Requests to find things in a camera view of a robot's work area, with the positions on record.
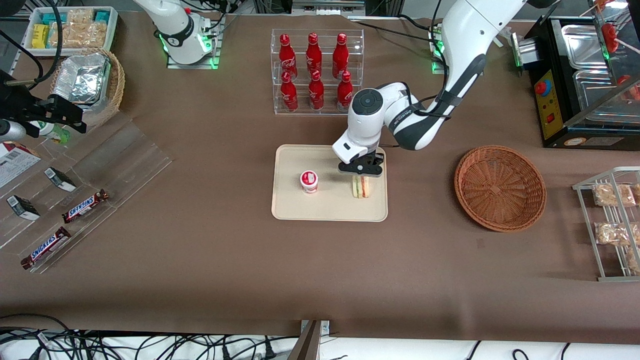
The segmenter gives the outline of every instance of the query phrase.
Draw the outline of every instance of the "red switch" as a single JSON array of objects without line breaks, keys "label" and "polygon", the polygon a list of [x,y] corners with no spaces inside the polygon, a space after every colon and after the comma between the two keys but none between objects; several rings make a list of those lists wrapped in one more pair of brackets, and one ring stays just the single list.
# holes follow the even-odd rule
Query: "red switch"
[{"label": "red switch", "polygon": [[547,84],[544,81],[540,81],[536,84],[536,94],[542,95],[547,91]]}]

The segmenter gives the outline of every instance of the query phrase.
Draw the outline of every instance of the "coca-cola logo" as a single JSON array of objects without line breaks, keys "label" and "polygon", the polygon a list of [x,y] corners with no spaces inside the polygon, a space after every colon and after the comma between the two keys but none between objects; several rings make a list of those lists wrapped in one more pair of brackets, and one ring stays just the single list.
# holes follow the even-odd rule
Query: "coca-cola logo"
[{"label": "coca-cola logo", "polygon": [[294,67],[294,66],[296,66],[296,58],[282,60],[282,67]]}]

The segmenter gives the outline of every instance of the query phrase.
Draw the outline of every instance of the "yellow control panel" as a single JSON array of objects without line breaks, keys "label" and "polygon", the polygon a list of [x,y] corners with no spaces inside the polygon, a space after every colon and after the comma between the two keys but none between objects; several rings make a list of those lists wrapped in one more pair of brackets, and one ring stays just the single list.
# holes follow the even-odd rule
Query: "yellow control panel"
[{"label": "yellow control panel", "polygon": [[562,116],[558,105],[558,97],[554,78],[549,70],[535,85],[536,103],[538,104],[538,115],[542,125],[542,133],[545,140],[563,128]]}]

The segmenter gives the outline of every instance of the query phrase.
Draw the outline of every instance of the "white robotic arm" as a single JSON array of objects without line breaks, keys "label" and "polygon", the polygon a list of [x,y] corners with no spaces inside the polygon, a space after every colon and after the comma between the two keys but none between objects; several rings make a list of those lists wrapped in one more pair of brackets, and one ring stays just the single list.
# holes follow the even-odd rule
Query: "white robotic arm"
[{"label": "white robotic arm", "polygon": [[180,0],[133,0],[149,14],[160,32],[169,56],[177,63],[191,64],[212,51],[211,21],[187,13]]},{"label": "white robotic arm", "polygon": [[403,149],[429,145],[482,73],[493,38],[524,4],[523,0],[457,0],[442,21],[443,56],[449,67],[442,91],[426,109],[409,94],[405,83],[356,93],[349,107],[348,128],[333,144],[342,161],[339,170],[379,176],[383,159],[375,151],[384,125]]}]

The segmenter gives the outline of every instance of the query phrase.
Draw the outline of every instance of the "yellow package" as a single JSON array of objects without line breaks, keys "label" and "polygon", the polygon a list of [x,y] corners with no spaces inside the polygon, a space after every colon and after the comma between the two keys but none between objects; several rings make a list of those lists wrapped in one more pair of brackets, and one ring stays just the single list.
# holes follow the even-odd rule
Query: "yellow package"
[{"label": "yellow package", "polygon": [[44,49],[49,38],[49,27],[43,24],[35,24],[33,26],[33,38],[31,39],[31,47],[33,49]]}]

